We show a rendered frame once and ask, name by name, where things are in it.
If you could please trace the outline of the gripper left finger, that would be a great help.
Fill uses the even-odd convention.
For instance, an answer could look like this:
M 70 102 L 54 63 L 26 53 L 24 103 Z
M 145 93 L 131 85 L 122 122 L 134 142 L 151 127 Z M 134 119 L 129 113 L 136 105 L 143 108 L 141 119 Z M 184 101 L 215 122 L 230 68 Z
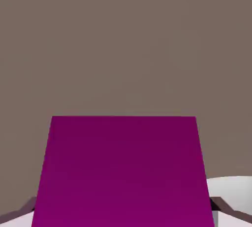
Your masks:
M 0 216 L 0 224 L 27 215 L 35 210 L 36 197 L 31 197 L 20 209 L 8 212 Z

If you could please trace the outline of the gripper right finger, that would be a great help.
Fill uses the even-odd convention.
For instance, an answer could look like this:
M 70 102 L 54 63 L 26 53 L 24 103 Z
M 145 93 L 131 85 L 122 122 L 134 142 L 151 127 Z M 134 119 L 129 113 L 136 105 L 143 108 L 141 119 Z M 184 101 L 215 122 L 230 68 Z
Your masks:
M 221 197 L 210 197 L 215 227 L 252 227 L 252 215 L 234 210 Z

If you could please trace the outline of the small magenta cube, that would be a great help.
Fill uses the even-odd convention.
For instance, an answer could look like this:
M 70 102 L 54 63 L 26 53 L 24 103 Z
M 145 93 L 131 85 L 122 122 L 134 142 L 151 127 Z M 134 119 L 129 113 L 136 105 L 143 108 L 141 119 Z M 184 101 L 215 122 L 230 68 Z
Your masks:
M 31 227 L 215 227 L 196 118 L 52 117 Z

